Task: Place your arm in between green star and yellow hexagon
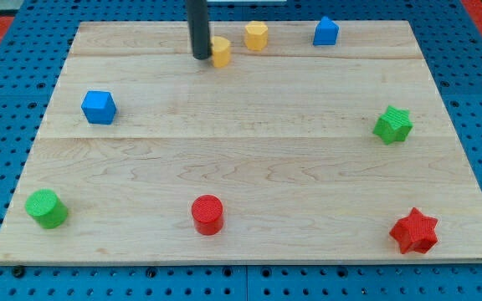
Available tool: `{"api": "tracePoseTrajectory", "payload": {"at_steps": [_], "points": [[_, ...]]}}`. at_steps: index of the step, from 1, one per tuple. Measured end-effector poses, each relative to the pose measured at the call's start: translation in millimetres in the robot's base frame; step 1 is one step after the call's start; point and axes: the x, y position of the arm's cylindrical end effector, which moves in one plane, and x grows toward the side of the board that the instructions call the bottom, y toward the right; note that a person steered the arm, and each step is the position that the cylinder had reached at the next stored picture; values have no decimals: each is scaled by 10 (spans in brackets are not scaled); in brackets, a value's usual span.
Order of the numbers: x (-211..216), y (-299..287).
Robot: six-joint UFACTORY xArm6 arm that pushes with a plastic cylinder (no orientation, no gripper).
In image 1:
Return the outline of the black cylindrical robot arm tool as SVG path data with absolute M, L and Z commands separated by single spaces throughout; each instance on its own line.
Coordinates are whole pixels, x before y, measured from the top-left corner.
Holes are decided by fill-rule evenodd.
M 206 0 L 186 0 L 185 5 L 192 55 L 197 60 L 209 59 L 212 55 L 212 46 L 208 2 Z

